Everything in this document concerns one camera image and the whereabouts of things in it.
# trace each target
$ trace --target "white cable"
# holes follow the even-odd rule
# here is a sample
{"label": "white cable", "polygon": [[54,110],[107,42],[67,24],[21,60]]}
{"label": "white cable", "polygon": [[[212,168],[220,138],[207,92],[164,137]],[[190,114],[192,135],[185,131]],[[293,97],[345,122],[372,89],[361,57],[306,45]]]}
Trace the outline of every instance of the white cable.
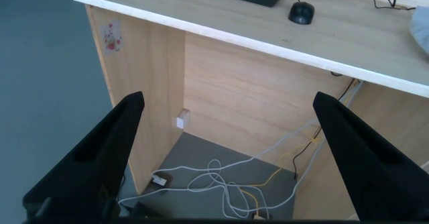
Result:
{"label": "white cable", "polygon": [[[343,100],[346,96],[348,96],[350,93],[352,93],[351,99],[350,99],[350,101],[346,104],[346,107],[348,107],[348,106],[352,103],[353,99],[355,98],[356,93],[359,91],[359,89],[361,88],[362,84],[363,84],[363,82],[360,82],[360,83],[359,83],[359,84],[358,84],[354,89],[352,89],[351,91],[349,91],[348,93],[346,93],[346,94],[345,94],[345,95],[340,99],[340,100]],[[234,219],[236,219],[236,217],[228,216],[228,215],[225,213],[225,199],[226,199],[226,201],[227,201],[228,206],[229,206],[229,207],[230,207],[230,209],[232,210],[232,212],[234,212],[234,214],[236,214],[236,215],[237,215],[238,217],[240,217],[240,218],[247,218],[247,217],[249,216],[249,213],[250,213],[250,212],[252,212],[252,211],[256,211],[256,210],[260,210],[260,209],[266,209],[266,210],[267,210],[267,215],[268,215],[268,210],[269,210],[269,209],[275,209],[275,208],[278,208],[278,207],[280,207],[280,206],[282,206],[282,205],[286,204],[288,201],[290,201],[290,200],[293,198],[293,196],[294,196],[294,195],[295,195],[295,193],[296,193],[296,189],[297,189],[297,187],[298,187],[298,186],[299,186],[299,184],[303,181],[303,179],[304,179],[304,177],[307,175],[308,171],[311,169],[311,166],[312,166],[312,164],[313,164],[313,161],[314,161],[314,159],[315,159],[316,155],[319,153],[319,151],[320,151],[320,149],[321,149],[321,147],[322,147],[322,145],[323,145],[323,143],[324,143],[325,139],[323,139],[323,141],[318,145],[318,147],[317,147],[316,151],[313,153],[312,158],[311,158],[311,161],[310,161],[310,163],[309,163],[309,165],[308,165],[307,169],[305,170],[305,172],[303,173],[303,175],[302,175],[302,177],[299,179],[299,181],[297,181],[297,183],[295,184],[295,187],[294,187],[294,189],[293,189],[293,191],[292,191],[292,194],[289,196],[289,198],[287,198],[287,199],[286,199],[285,201],[283,201],[282,203],[280,203],[280,204],[278,204],[278,205],[275,205],[275,206],[272,206],[272,207],[268,207],[268,206],[267,206],[266,201],[265,201],[265,197],[264,197],[264,195],[263,195],[262,191],[261,191],[259,188],[254,187],[254,186],[245,185],[245,184],[235,184],[234,182],[226,183],[226,181],[225,181],[225,180],[222,178],[222,176],[220,175],[221,170],[223,170],[223,169],[225,169],[225,168],[232,167],[232,166],[236,166],[236,165],[238,165],[238,164],[244,164],[244,163],[246,163],[246,162],[250,162],[250,161],[254,160],[254,159],[255,159],[255,158],[257,158],[258,156],[260,156],[260,155],[262,155],[262,154],[264,154],[264,153],[266,153],[266,152],[269,152],[269,151],[273,150],[273,149],[274,149],[275,147],[277,147],[280,143],[282,143],[285,139],[287,139],[287,138],[289,138],[289,137],[292,137],[293,135],[297,134],[299,131],[301,131],[301,130],[302,130],[302,129],[304,129],[305,127],[308,127],[310,124],[312,124],[312,123],[314,123],[314,122],[316,122],[316,121],[317,121],[317,119],[312,120],[312,121],[309,121],[308,123],[306,123],[305,125],[303,125],[303,126],[302,126],[302,127],[300,127],[299,129],[297,129],[296,131],[293,131],[292,133],[286,134],[286,135],[285,135],[281,140],[279,140],[279,141],[278,141],[276,144],[274,144],[272,147],[270,147],[270,148],[268,148],[268,149],[266,149],[266,150],[264,150],[264,151],[262,151],[262,152],[258,153],[257,155],[255,155],[254,157],[252,157],[252,158],[250,158],[250,159],[248,159],[248,160],[244,160],[244,161],[236,162],[236,163],[233,163],[233,164],[229,164],[229,165],[224,166],[224,167],[222,167],[222,166],[221,166],[221,162],[220,162],[219,160],[211,160],[211,161],[208,163],[208,166],[207,166],[207,168],[206,168],[206,169],[197,169],[197,168],[191,168],[191,167],[187,167],[187,166],[179,166],[179,167],[176,167],[176,168],[156,170],[156,171],[152,172],[152,175],[154,175],[156,172],[161,172],[161,171],[162,171],[162,172],[165,172],[165,171],[173,171],[173,170],[178,170],[178,169],[181,169],[181,168],[184,168],[184,169],[187,169],[187,170],[194,170],[194,171],[207,171],[208,173],[201,174],[201,175],[197,176],[196,178],[194,178],[193,180],[191,180],[191,181],[189,182],[189,184],[188,184],[187,188],[182,188],[182,189],[180,189],[180,188],[163,188],[163,189],[160,189],[160,190],[153,191],[153,192],[151,192],[151,193],[147,193],[147,194],[140,195],[140,196],[138,196],[138,197],[130,197],[130,198],[122,199],[122,200],[120,200],[120,201],[119,201],[119,204],[120,204],[120,203],[122,203],[122,202],[124,202],[124,201],[129,201],[129,200],[133,200],[133,199],[139,199],[139,198],[142,198],[142,197],[147,197],[147,196],[149,196],[149,195],[151,195],[151,194],[155,194],[155,193],[158,193],[158,192],[161,192],[161,191],[165,191],[165,190],[170,190],[170,191],[204,192],[204,191],[210,191],[210,190],[213,190],[213,189],[216,189],[216,188],[222,188],[222,189],[224,190],[224,192],[223,192],[223,200],[222,200],[222,210],[223,210],[223,215],[224,215],[224,216],[226,216],[226,217],[228,217],[228,218],[234,218]],[[213,161],[216,161],[216,162],[218,162],[218,163],[219,163],[219,168],[210,168],[210,163],[212,163]],[[210,183],[208,186],[206,186],[206,187],[204,187],[204,188],[191,189],[191,188],[190,188],[190,185],[191,185],[194,181],[198,180],[199,178],[201,178],[201,177],[203,177],[203,176],[210,176],[210,177],[212,178],[212,183]],[[243,197],[243,199],[245,200],[245,203],[246,203],[247,209],[240,209],[240,208],[238,208],[238,207],[234,207],[234,206],[231,204],[231,200],[230,200],[230,198],[229,198],[229,189],[228,189],[228,187],[229,187],[229,186],[230,186],[230,187],[236,187],[236,188],[238,188],[238,189],[239,189],[239,187],[245,187],[245,188],[254,188],[254,189],[257,189],[257,190],[259,191],[259,193],[261,194],[261,196],[262,196],[263,203],[264,203],[264,205],[265,205],[265,206],[264,206],[264,207],[254,208],[254,209],[249,209],[249,204],[248,204],[248,202],[247,202],[247,199],[245,198],[244,194],[240,191],[241,196],[242,196],[242,197]],[[246,214],[246,216],[244,216],[244,215],[240,215],[240,214],[238,214],[236,211],[243,211],[243,212],[245,212],[245,213],[247,213],[247,214]]]}
{"label": "white cable", "polygon": [[257,157],[272,151],[275,147],[277,147],[279,144],[281,144],[285,139],[288,139],[289,137],[292,137],[293,135],[297,134],[299,131],[302,131],[303,129],[307,128],[309,125],[311,125],[312,123],[316,123],[318,120],[317,119],[313,119],[311,121],[309,121],[308,123],[306,123],[305,125],[303,125],[302,127],[300,127],[299,129],[293,131],[292,133],[288,133],[286,134],[284,137],[282,137],[277,143],[275,143],[273,146],[269,147],[268,149],[256,154],[254,157],[247,159],[247,160],[243,160],[243,161],[239,161],[233,164],[229,164],[227,166],[224,167],[220,167],[220,168],[204,168],[204,169],[200,169],[200,168],[191,168],[191,167],[187,167],[187,166],[178,166],[175,168],[166,168],[166,169],[159,169],[159,170],[155,170],[152,172],[152,176],[158,172],[165,172],[165,171],[173,171],[173,170],[179,170],[179,169],[186,169],[186,170],[193,170],[193,171],[213,171],[213,170],[224,170],[226,168],[230,168],[239,164],[244,164],[244,163],[248,163],[254,159],[256,159]]}

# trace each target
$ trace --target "desktop surface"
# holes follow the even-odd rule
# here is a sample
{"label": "desktop surface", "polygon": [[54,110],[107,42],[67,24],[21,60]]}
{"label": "desktop surface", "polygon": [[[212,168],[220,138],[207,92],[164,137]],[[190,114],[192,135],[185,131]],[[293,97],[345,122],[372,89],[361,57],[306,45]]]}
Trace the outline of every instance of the desktop surface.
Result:
{"label": "desktop surface", "polygon": [[75,0],[429,97],[429,60],[409,33],[412,12],[371,0],[306,0],[311,25],[288,20],[296,0]]}

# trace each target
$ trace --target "fabric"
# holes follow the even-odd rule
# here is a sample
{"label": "fabric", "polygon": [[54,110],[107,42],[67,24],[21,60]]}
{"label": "fabric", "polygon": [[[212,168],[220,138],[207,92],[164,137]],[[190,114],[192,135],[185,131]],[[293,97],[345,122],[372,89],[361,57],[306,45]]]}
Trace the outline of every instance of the fabric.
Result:
{"label": "fabric", "polygon": [[417,6],[411,18],[410,32],[417,44],[429,54],[429,7]]}

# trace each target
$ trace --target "power adapter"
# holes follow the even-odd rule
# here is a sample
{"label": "power adapter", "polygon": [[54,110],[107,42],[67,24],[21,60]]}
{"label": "power adapter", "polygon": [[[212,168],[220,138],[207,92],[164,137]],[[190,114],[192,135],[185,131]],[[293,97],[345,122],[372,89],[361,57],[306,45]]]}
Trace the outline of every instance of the power adapter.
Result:
{"label": "power adapter", "polygon": [[169,188],[172,180],[173,176],[163,172],[157,172],[156,174],[154,174],[153,178],[148,184],[147,189],[150,189],[151,191],[156,191],[163,188]]}

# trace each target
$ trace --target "yellow cable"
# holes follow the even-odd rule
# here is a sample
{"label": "yellow cable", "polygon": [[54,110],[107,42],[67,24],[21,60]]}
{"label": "yellow cable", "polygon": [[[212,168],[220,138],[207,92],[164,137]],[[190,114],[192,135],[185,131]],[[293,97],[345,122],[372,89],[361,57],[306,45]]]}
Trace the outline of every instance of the yellow cable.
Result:
{"label": "yellow cable", "polygon": [[[318,138],[311,138],[311,140],[310,140],[310,142],[315,142],[315,141],[318,141]],[[302,146],[304,146],[304,145],[306,145],[306,144],[308,144],[309,142],[306,142],[306,143],[304,143],[304,144],[300,144],[299,146],[296,146],[294,149],[292,149],[292,150],[290,150],[290,151],[288,151],[288,152],[286,152],[286,153],[284,153],[284,154],[282,154],[280,157],[279,157],[279,159],[278,160],[281,160],[282,158],[284,158],[285,156],[287,156],[288,154],[291,154],[293,151],[295,151],[296,149],[298,149],[298,148],[300,148],[300,147],[302,147]],[[273,174],[271,174],[271,176],[267,179],[267,181],[265,181],[264,183],[262,183],[262,184],[249,184],[249,186],[254,186],[254,187],[260,187],[260,186],[265,186],[266,184],[268,184],[268,182],[270,182],[270,180],[276,175],[276,174],[278,174],[278,172],[280,172],[282,170],[282,167],[279,167],[278,168],[278,170],[276,170]]]}
{"label": "yellow cable", "polygon": [[240,188],[240,191],[243,192],[243,193],[245,193],[245,194],[247,194],[247,195],[249,195],[251,198],[253,198],[253,200],[255,200],[255,203],[256,203],[256,216],[259,216],[259,210],[258,210],[259,203],[257,202],[256,197],[254,195],[250,194],[249,192],[247,192],[246,190],[243,190],[241,188]]}
{"label": "yellow cable", "polygon": [[[352,91],[353,89],[355,89],[355,87],[357,86],[357,83],[359,83],[359,81],[355,81],[353,84],[354,84],[354,86],[353,86],[353,88],[352,89],[350,89],[349,91]],[[344,105],[346,105],[349,101],[350,101],[350,98],[351,98],[351,96],[349,95],[348,97],[347,97],[347,99],[346,99],[346,101],[345,101],[345,103],[344,103]],[[284,157],[286,157],[288,154],[291,154],[293,151],[295,151],[296,149],[298,149],[298,148],[300,148],[300,147],[302,147],[302,146],[304,146],[304,145],[307,145],[307,144],[309,144],[310,142],[319,142],[320,141],[320,138],[319,137],[311,137],[307,132],[305,132],[305,131],[302,131],[303,133],[304,133],[304,135],[306,136],[306,137],[308,137],[309,139],[310,139],[310,141],[309,142],[306,142],[306,143],[304,143],[304,144],[300,144],[300,145],[298,145],[298,146],[296,146],[295,148],[293,148],[292,150],[290,150],[290,151],[287,151],[286,153],[284,153],[284,154],[282,154],[278,159],[277,159],[277,161],[278,160],[281,160],[282,158],[284,158]],[[263,184],[249,184],[249,186],[254,186],[254,187],[260,187],[260,186],[265,186],[266,184],[268,184],[268,182],[270,182],[271,181],[271,179],[276,175],[276,174],[278,174],[280,171],[282,170],[282,167],[279,167],[279,169],[278,170],[276,170],[273,174],[271,174],[271,176],[267,179],[267,181],[265,181]],[[247,192],[247,191],[245,191],[245,190],[242,190],[242,189],[240,189],[243,193],[245,193],[245,194],[248,194],[249,196],[251,196],[254,200],[255,200],[255,202],[256,202],[256,208],[258,207],[258,202],[257,202],[257,199],[256,199],[256,197],[254,197],[252,194],[250,194],[249,192]]]}

